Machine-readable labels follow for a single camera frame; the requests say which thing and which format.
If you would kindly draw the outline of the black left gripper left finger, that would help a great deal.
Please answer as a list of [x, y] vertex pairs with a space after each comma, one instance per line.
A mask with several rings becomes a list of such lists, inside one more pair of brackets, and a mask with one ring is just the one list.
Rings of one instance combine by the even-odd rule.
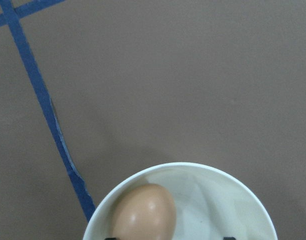
[[106, 237], [104, 240], [118, 240], [118, 237], [109, 236], [109, 237]]

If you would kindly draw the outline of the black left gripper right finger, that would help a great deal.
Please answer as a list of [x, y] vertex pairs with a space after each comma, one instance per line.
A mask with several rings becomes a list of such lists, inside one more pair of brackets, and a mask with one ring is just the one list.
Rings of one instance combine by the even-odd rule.
[[223, 240], [236, 240], [236, 238], [233, 236], [224, 236]]

